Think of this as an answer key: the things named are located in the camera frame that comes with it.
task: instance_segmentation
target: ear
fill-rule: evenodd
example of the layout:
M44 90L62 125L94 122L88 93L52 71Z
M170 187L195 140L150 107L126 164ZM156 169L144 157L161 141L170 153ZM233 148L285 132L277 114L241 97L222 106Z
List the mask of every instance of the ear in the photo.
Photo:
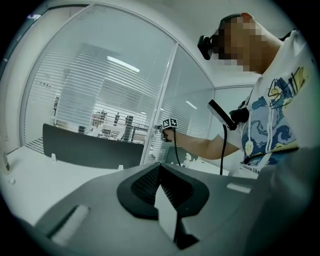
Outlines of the ear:
M247 12L241 13L241 17L244 23L249 23L254 20L254 17Z

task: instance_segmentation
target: ceiling light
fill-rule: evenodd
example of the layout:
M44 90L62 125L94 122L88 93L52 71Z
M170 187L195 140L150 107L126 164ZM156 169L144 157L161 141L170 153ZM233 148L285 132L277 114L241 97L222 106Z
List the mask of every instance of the ceiling light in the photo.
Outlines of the ceiling light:
M192 105L189 101L186 101L186 103L188 103L191 107L193 107L195 110L197 110L198 108L195 105Z
M125 66L126 68L131 69L131 70L133 70L135 72L140 72L140 69L137 69L136 67L131 66L128 63L125 63L125 62L123 62L123 61L121 61L121 60L119 60L117 58L113 58L113 57L108 56L107 59L109 61L112 61L112 62L118 63L118 64L120 64L122 66Z

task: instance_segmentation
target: white t-shirt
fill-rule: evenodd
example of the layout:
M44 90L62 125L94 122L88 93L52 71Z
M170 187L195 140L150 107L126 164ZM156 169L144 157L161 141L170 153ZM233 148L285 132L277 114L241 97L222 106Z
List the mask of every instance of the white t-shirt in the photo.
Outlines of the white t-shirt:
M257 178L292 150L320 145L320 76L300 32L286 38L246 103L248 121L227 131L228 143L244 152L235 176Z

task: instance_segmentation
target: ceiling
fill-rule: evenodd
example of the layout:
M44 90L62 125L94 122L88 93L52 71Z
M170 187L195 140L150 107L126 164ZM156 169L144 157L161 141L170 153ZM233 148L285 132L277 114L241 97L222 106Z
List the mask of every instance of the ceiling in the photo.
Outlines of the ceiling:
M271 0L134 0L160 12L194 41L210 36L220 20L234 13L250 13L268 31L282 38L295 26ZM215 87L254 84L259 75L243 72L241 66L210 60Z

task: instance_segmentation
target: white desk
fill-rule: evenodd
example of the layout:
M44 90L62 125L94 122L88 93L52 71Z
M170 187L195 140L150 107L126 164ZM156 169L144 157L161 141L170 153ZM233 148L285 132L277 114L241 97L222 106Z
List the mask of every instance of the white desk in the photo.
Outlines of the white desk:
M12 169L0 174L0 190L11 212L31 225L55 203L85 182L102 175L118 172L53 162L50 157L25 146L8 155Z

